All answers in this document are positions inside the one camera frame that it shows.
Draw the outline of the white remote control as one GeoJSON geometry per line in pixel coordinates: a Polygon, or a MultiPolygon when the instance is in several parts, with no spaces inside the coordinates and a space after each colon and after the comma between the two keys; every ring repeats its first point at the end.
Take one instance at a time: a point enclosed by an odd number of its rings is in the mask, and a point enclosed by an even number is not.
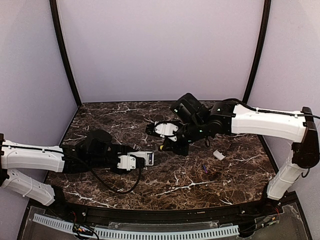
{"type": "Polygon", "coordinates": [[[145,166],[153,166],[153,165],[148,165],[148,153],[154,153],[153,151],[135,151],[135,152],[129,152],[129,155],[133,155],[139,158],[144,159],[144,165],[145,166]]]}

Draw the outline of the white battery cover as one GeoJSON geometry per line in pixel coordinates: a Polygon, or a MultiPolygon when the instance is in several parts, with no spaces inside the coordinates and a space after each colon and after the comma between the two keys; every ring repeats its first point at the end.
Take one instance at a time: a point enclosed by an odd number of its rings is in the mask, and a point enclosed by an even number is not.
{"type": "Polygon", "coordinates": [[[221,152],[219,152],[218,150],[215,150],[214,152],[213,152],[213,156],[216,158],[216,159],[218,159],[218,160],[220,160],[220,161],[222,161],[226,156],[225,155],[223,155],[221,152]]]}

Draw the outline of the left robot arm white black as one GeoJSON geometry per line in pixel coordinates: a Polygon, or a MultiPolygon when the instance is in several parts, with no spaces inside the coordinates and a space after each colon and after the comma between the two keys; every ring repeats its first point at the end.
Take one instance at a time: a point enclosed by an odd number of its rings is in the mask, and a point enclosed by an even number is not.
{"type": "Polygon", "coordinates": [[[76,145],[34,146],[0,140],[0,186],[33,199],[44,206],[62,207],[61,187],[41,183],[18,169],[38,169],[77,174],[109,168],[116,174],[142,170],[145,160],[127,145],[113,144],[110,133],[98,129],[76,145]]]}

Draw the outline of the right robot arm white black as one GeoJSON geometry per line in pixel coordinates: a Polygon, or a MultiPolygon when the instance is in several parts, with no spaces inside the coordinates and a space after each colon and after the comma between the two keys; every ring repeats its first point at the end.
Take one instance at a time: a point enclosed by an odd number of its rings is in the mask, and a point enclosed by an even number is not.
{"type": "Polygon", "coordinates": [[[215,135],[253,134],[290,140],[291,153],[268,183],[266,196],[280,200],[302,175],[320,161],[318,131],[311,109],[277,111],[250,107],[237,99],[217,101],[211,108],[186,93],[171,106],[178,121],[163,123],[160,150],[186,156],[189,145],[215,135]]]}

